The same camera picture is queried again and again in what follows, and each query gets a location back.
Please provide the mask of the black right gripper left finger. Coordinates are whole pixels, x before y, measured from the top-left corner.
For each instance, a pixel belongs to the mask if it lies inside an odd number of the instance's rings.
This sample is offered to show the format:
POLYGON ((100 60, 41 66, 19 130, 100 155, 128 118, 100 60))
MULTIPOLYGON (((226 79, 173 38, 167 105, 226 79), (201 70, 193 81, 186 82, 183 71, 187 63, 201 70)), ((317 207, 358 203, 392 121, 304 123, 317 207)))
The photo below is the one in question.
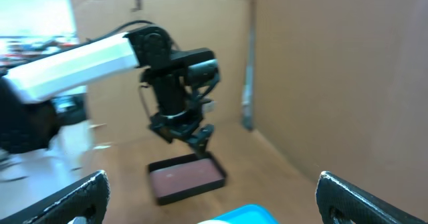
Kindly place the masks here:
POLYGON ((69 223, 83 217, 102 223, 110 200, 110 183, 98 170, 4 219, 1 224, 69 223))

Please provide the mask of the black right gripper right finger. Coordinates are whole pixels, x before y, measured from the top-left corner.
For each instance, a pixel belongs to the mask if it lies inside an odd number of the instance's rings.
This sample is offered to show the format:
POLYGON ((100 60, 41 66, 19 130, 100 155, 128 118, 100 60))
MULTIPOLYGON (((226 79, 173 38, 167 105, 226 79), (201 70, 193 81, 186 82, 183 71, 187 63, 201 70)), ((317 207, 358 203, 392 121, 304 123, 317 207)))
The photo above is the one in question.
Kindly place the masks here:
POLYGON ((329 171, 320 173, 315 196, 323 223, 427 223, 329 171))

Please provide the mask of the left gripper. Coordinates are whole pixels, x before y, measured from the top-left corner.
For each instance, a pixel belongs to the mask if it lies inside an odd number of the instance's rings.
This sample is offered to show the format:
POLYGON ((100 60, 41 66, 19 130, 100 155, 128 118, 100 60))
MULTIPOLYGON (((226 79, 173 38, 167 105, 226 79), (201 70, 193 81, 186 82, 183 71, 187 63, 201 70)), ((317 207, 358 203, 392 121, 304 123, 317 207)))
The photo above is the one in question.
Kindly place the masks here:
POLYGON ((190 137, 189 147, 199 158, 203 158, 215 127, 207 124, 193 134, 202 120, 203 115, 198 111, 184 111, 178 116, 163 116, 158 112, 150 117, 148 128, 169 144, 174 139, 184 140, 190 137))

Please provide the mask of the black tray with red liquid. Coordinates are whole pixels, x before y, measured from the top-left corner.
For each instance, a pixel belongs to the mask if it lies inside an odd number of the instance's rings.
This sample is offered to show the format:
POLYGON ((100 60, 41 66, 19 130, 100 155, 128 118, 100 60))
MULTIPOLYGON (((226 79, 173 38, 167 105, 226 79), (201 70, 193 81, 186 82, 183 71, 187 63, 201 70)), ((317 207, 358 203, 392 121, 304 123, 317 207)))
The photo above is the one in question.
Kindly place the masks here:
POLYGON ((150 163, 148 183, 157 205, 168 205, 224 187, 227 171, 211 152, 150 163))

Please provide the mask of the blue plastic serving tray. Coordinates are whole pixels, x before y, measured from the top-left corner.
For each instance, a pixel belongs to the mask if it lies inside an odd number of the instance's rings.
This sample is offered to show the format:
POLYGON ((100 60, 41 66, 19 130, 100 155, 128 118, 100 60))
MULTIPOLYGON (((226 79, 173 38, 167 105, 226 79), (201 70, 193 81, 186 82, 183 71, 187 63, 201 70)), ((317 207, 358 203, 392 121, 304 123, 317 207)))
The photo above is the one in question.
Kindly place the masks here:
POLYGON ((248 204, 198 224, 278 224, 264 207, 248 204))

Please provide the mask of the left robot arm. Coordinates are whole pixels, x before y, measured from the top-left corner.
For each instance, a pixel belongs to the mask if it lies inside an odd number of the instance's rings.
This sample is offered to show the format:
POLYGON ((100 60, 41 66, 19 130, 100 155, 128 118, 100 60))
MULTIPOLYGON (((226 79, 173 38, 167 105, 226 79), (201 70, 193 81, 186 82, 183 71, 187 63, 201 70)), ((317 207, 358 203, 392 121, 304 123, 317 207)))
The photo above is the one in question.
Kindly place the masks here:
POLYGON ((2 67, 1 148, 11 154, 47 148, 60 130, 55 96, 134 69, 142 70, 140 87, 155 94, 158 110, 148 115, 149 129, 204 157, 214 127, 201 125, 203 106, 220 81, 215 54, 207 48, 183 51, 164 28, 146 20, 2 67))

